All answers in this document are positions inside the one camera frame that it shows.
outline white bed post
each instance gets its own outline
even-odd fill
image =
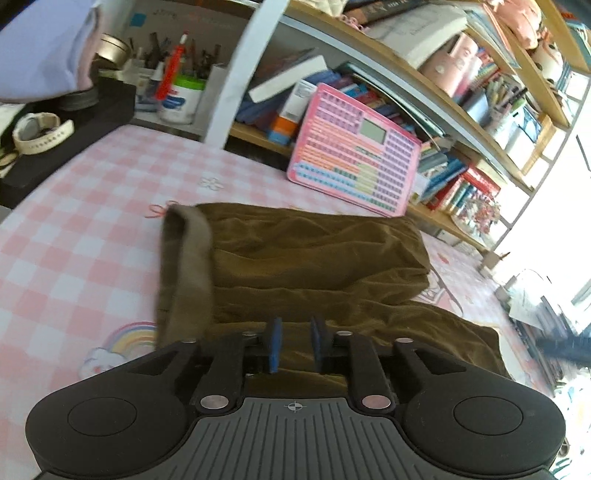
[[[224,148],[238,106],[289,0],[264,0],[252,15],[232,54],[228,73],[213,104],[203,143]]]

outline pink checkered bedsheet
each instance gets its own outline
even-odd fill
[[[24,434],[38,400],[153,348],[158,241],[170,202],[371,215],[273,168],[141,127],[122,127],[78,155],[0,224],[0,479],[38,472]],[[473,259],[424,240],[435,272],[419,300],[496,328],[514,377],[542,388],[496,285]]]

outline brown fabric bag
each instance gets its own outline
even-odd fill
[[[173,206],[163,226],[158,345],[262,330],[281,317],[281,372],[250,387],[285,397],[336,395],[341,378],[311,373],[309,320],[322,315],[377,342],[411,337],[508,377],[493,329],[410,300],[428,286],[429,271],[408,218]]]

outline rainbow print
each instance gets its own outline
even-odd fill
[[[123,325],[109,335],[103,348],[118,353],[127,360],[133,360],[154,351],[156,343],[156,324],[135,322]]]
[[[154,351],[156,325],[135,322],[123,325],[109,335],[102,347],[93,348],[78,371],[81,380],[106,372]]]

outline toy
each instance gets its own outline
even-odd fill
[[[550,83],[555,84],[562,75],[563,59],[556,44],[550,40],[541,40],[531,59]]]
[[[523,48],[536,48],[542,12],[534,0],[504,0],[496,7],[496,16],[512,30]]]

